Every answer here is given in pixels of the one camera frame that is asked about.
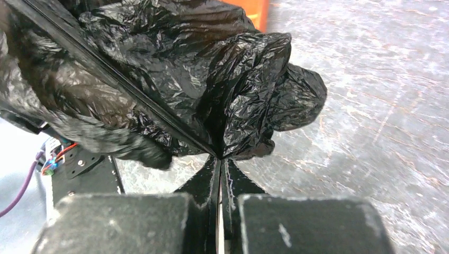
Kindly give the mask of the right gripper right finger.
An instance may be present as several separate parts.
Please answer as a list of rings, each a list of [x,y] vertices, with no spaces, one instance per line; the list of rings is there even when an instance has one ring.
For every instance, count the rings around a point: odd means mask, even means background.
[[[225,253],[242,253],[238,196],[266,192],[230,158],[221,163],[221,191]]]

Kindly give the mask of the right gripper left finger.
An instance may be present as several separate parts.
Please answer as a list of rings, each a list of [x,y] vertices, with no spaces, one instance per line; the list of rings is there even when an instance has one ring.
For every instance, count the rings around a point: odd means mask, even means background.
[[[191,195],[183,253],[216,253],[221,160],[209,156],[202,168],[175,190]]]

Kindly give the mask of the black trash bag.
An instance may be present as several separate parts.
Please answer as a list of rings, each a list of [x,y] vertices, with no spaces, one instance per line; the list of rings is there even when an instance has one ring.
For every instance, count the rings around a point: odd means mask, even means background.
[[[312,123],[327,88],[290,55],[221,1],[1,1],[1,107],[161,170],[264,157]]]

